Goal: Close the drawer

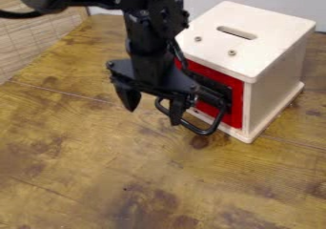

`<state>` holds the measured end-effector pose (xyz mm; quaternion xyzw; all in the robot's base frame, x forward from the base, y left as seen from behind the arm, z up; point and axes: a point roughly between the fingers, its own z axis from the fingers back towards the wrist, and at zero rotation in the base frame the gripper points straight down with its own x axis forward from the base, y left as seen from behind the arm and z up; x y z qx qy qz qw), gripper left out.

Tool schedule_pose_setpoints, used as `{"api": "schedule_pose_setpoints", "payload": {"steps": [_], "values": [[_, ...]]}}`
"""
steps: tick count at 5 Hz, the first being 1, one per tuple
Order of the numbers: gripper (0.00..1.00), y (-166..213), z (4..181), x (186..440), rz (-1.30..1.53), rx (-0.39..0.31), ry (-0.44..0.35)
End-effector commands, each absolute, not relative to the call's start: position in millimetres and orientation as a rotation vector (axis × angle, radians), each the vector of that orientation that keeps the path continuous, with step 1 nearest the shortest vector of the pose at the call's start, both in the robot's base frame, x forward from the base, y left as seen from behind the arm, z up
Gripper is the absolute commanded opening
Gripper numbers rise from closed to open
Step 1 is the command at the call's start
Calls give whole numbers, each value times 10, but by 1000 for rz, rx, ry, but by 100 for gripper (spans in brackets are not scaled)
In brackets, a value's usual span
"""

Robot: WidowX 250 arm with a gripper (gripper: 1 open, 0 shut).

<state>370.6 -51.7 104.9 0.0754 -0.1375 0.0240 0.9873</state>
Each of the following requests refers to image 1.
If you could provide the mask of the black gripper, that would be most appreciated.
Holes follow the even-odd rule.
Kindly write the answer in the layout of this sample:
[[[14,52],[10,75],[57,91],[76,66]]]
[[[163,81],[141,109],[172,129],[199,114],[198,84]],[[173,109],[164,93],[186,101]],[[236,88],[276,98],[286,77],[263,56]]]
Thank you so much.
[[[177,34],[188,28],[188,18],[167,15],[153,17],[136,12],[123,15],[125,25],[127,59],[107,63],[111,82],[121,104],[133,112],[141,100],[141,93],[156,97],[172,94],[164,89],[164,79],[176,72],[191,76],[176,42]],[[173,98],[169,101],[168,117],[173,126],[187,126],[183,113],[195,105],[195,98]]]

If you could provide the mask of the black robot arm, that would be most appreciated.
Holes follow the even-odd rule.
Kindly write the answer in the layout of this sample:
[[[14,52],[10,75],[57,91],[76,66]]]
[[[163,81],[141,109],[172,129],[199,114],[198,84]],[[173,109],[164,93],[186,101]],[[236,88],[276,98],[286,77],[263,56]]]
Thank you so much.
[[[188,28],[188,12],[183,0],[20,0],[27,12],[0,9],[0,18],[28,19],[59,13],[69,7],[99,7],[119,10],[125,27],[125,60],[111,60],[107,69],[111,82],[127,110],[137,108],[141,94],[159,101],[171,124],[184,122],[183,113],[195,99],[196,83],[176,64],[187,63],[176,36]]]

